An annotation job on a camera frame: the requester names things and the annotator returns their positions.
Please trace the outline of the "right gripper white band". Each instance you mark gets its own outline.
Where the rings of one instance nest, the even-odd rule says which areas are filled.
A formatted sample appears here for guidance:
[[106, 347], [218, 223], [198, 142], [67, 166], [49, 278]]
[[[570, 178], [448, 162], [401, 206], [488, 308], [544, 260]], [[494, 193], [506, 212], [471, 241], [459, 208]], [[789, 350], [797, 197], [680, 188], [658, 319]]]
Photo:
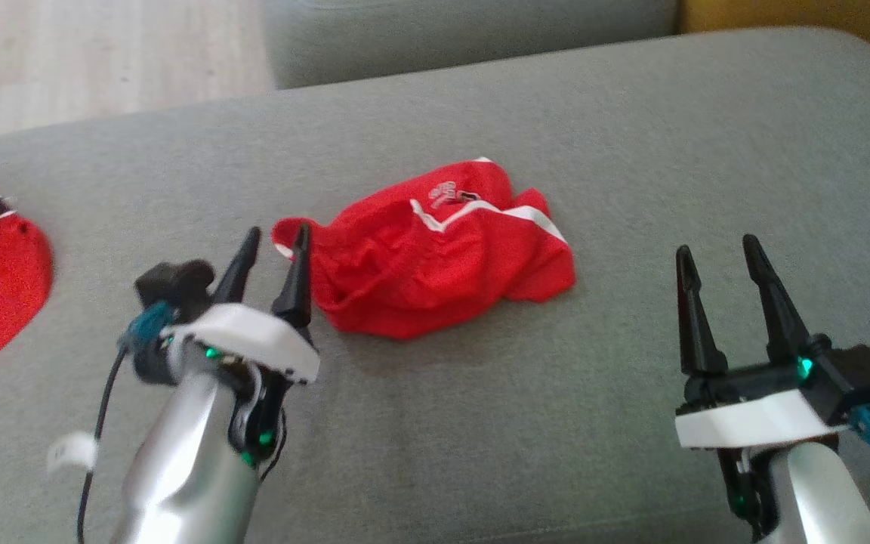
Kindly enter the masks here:
[[848, 429], [853, 409], [870, 406], [869, 345], [835, 348], [825, 336], [814, 336], [809, 342], [807, 325], [759, 238], [743, 235], [742, 247], [750, 279], [760, 294], [767, 355], [774, 365], [717, 376], [728, 371], [727, 358], [716, 347], [705, 316], [692, 252], [687, 245], [677, 248], [681, 372], [714, 376], [705, 383], [714, 406], [674, 418], [680, 446], [780, 447]]

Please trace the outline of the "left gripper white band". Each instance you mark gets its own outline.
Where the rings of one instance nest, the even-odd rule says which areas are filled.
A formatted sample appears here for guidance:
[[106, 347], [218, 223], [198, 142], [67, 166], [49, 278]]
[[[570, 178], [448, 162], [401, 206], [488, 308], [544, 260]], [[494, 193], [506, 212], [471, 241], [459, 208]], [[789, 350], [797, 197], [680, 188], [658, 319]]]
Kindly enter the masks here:
[[144, 312], [131, 325], [134, 371], [153, 385], [178, 385], [186, 372], [186, 340], [271, 369], [290, 382], [314, 382], [320, 358], [305, 330], [312, 317], [310, 225], [303, 221], [292, 246], [292, 263], [270, 313], [244, 300], [257, 261], [259, 227], [246, 232], [213, 292], [214, 269], [206, 261], [159, 263], [134, 288]]

